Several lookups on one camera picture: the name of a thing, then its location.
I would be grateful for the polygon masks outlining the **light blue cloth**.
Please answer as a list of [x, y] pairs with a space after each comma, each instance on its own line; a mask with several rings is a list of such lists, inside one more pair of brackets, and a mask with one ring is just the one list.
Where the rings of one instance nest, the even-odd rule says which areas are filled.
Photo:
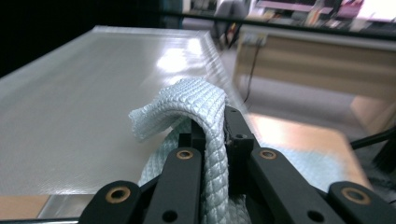
[[224, 146], [224, 112], [227, 95], [200, 78], [185, 78], [159, 91], [151, 103], [132, 111], [134, 136], [146, 140], [167, 128], [163, 144], [150, 155], [138, 184], [148, 183], [159, 175], [170, 151], [177, 147], [181, 133], [197, 122], [204, 130], [207, 151], [204, 153], [204, 193], [201, 214], [203, 224], [251, 224], [243, 196], [231, 198], [229, 170]]

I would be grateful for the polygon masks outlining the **silver two-tier metal rack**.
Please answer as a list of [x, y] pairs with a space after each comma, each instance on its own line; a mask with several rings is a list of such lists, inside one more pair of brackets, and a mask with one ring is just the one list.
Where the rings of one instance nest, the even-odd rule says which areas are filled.
[[0, 222], [36, 217], [56, 194], [92, 194], [158, 175], [161, 126], [142, 139], [130, 113], [190, 79], [241, 105], [206, 32], [98, 26], [0, 78]]

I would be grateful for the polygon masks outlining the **light wooden desk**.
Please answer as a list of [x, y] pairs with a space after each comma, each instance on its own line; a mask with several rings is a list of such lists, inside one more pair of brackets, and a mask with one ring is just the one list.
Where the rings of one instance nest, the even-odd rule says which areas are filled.
[[353, 94], [350, 108], [368, 133], [396, 124], [396, 42], [245, 25], [233, 72], [239, 89], [248, 73]]

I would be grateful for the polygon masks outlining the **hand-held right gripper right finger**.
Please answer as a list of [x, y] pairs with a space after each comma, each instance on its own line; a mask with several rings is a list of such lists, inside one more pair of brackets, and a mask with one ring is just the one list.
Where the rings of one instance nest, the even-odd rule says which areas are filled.
[[344, 224], [279, 151], [261, 147], [241, 112], [224, 111], [229, 193], [244, 194], [252, 224]]

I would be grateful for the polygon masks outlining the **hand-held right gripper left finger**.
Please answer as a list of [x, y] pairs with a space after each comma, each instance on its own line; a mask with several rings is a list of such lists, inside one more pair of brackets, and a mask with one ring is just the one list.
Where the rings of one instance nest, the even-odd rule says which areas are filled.
[[192, 120], [167, 156], [143, 224], [199, 224], [203, 152], [204, 131]]

